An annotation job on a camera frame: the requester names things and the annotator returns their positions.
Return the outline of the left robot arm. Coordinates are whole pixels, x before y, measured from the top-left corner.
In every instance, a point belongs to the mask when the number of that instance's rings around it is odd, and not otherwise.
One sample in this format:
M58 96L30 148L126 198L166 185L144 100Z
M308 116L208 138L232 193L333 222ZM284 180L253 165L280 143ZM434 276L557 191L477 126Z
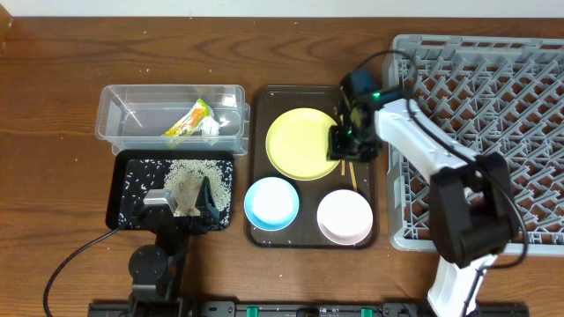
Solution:
M151 189L134 219L155 235L155 242L138 248L129 261L132 293L125 310L128 317L191 316L190 301L180 295L182 271L188 253L188 239L205 234L219 222L219 210L212 198L211 184L204 177L196 207L200 214L182 220L174 215L177 202L167 189Z

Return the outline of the green snack wrapper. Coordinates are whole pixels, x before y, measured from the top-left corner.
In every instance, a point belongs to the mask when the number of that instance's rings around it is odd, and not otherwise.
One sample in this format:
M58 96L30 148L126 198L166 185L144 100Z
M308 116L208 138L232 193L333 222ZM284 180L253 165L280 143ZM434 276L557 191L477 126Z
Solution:
M180 120L163 133L163 136L190 136L196 132L205 118L212 117L213 110L202 99L198 99Z

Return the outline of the pink bowl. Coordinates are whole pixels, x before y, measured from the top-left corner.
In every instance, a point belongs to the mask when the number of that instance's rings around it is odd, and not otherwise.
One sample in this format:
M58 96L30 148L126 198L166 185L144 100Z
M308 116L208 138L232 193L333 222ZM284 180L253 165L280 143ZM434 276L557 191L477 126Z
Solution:
M369 202L361 194L339 189L321 200L316 220L325 238L338 245L352 246L371 233L374 216Z

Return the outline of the blue bowl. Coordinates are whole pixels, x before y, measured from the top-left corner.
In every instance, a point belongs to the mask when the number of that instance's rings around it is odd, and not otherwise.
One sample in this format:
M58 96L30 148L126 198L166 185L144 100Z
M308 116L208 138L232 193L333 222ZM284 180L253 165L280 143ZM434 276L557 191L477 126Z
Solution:
M250 186L243 205L246 218L254 227L275 232L285 229L296 219L300 198L289 181L266 177Z

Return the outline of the white tissue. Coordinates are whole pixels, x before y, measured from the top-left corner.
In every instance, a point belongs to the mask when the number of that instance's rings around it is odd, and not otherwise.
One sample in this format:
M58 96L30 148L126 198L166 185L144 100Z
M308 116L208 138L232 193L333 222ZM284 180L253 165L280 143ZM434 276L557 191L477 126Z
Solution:
M225 117L220 117L219 121L216 121L212 117L207 116L198 124L197 132L206 138L216 137L219 136L220 129L225 127L229 122L230 121Z

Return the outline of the black waste tray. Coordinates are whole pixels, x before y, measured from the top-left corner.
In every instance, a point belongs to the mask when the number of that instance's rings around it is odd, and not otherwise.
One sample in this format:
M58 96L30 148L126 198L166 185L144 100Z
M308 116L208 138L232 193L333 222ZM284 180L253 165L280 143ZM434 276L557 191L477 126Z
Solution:
M203 225L196 208L204 178L210 181L211 198L219 220L211 231L226 229L233 217L234 156L225 151L127 150L115 158L106 225L115 229L139 230L133 219L143 209L143 199L152 189L169 190L177 201L173 212L184 225Z

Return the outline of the clear plastic bin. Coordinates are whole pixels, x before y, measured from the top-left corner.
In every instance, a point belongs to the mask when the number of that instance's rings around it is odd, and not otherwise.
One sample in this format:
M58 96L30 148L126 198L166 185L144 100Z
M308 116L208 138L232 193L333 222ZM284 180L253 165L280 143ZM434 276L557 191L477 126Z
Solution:
M214 112L216 136L166 137L198 100ZM108 85L100 96L95 135L124 150L229 151L249 149L250 106L239 85Z

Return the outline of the grey dishwasher rack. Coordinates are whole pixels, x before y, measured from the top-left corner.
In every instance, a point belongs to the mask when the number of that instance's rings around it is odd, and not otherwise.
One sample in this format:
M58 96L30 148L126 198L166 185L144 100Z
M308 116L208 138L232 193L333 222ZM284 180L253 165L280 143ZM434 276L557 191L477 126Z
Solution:
M563 43L400 34L386 86L415 86L423 112L460 144L504 156L533 256L563 253Z

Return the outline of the yellow plate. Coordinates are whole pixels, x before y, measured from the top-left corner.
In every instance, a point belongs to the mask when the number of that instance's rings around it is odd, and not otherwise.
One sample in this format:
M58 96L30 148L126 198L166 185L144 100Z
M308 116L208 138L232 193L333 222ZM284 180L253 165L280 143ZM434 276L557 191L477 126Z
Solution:
M314 108L284 112L267 131L267 157L280 173L293 180L321 179L339 162L328 159L329 131L336 125L328 114Z

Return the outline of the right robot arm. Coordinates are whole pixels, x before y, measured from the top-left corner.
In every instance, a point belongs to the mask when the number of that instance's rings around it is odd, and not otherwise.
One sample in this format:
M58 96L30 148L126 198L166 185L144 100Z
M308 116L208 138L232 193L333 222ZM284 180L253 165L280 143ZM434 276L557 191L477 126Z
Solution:
M339 84L340 118L330 127L330 160L368 162L382 142L393 145L429 186L431 239L440 255L427 306L434 316L476 316L485 273L525 225L501 154L479 154L448 136L424 114L411 93L380 88L368 70Z

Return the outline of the brown serving tray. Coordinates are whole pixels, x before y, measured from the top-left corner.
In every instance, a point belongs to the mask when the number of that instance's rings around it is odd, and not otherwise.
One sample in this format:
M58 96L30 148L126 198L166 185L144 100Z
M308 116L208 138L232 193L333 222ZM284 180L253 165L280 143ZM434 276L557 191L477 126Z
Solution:
M259 88L251 104L251 137L249 150L249 181L255 183L265 177L282 177L271 164L265 149L268 128L281 114L295 108L314 108L328 114L337 125L335 115L341 93L335 85L266 85ZM355 163L359 193L369 202L374 223L371 233L352 249L364 249L373 245L379 237L379 215L375 164ZM328 175L314 181L297 181L285 177L300 198L296 219L285 229L266 232L245 221L245 234L257 247L340 249L341 246L325 238L317 220L317 207L330 192L338 189L353 190L349 165L345 164L345 176L341 175L341 163Z

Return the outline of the pile of rice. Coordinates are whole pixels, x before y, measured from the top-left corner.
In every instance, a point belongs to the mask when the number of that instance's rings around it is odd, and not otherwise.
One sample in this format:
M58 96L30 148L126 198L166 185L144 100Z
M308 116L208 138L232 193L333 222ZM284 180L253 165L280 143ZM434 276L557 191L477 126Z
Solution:
M150 189L170 189L178 203L176 217L196 217L200 214L195 202L203 178L211 183L211 194L219 210L219 222L213 231L226 229L231 222L234 162L220 159L132 159L120 182L117 223L141 211L143 198Z

